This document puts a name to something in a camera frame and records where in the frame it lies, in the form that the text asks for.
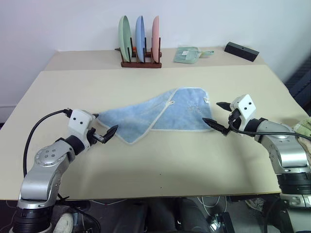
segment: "beige table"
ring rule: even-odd
[[[249,93],[257,116],[294,125],[307,117],[267,65],[162,69],[55,70],[39,74],[0,131],[0,199],[17,199],[24,145],[33,125],[63,108],[92,113],[140,103],[172,88],[209,92],[213,116],[227,123],[216,105]],[[34,154],[67,136],[68,119],[53,116],[37,128]],[[95,125],[98,132],[106,129]],[[133,145],[117,137],[79,154],[63,176],[60,193],[72,199],[233,195],[279,192],[266,150],[253,138],[219,132],[149,132]]]

